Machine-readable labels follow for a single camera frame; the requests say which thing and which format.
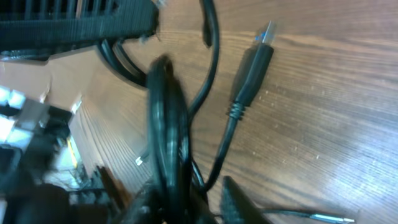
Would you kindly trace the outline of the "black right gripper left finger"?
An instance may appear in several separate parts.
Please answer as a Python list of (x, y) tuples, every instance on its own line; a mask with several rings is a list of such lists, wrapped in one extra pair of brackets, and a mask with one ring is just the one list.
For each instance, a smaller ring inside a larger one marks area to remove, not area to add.
[(163, 222), (163, 208), (157, 187), (153, 182), (146, 182), (127, 208), (111, 220), (111, 224), (161, 224)]

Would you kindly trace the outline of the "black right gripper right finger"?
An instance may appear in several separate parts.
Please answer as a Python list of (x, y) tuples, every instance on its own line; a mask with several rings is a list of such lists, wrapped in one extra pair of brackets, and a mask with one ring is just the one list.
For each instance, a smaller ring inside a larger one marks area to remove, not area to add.
[(230, 176), (223, 178), (220, 212), (225, 224), (272, 224)]

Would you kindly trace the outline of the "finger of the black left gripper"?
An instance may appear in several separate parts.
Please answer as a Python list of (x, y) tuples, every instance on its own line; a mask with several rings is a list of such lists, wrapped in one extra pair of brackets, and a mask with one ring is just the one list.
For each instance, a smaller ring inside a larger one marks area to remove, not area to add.
[(148, 0), (3, 0), (1, 50), (44, 49), (153, 35), (159, 9)]

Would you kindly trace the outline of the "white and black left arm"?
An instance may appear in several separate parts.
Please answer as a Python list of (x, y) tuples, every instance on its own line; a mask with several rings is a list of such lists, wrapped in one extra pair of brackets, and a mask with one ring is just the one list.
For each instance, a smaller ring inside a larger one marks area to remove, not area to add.
[(44, 182), (57, 151), (70, 143), (70, 121), (91, 81), (40, 68), (50, 58), (95, 47), (123, 79), (146, 84), (122, 42), (154, 35), (159, 10), (152, 1), (2, 1), (1, 116), (12, 118), (14, 136), (1, 144), (3, 223), (112, 223), (126, 206), (111, 174), (97, 167), (75, 190)]

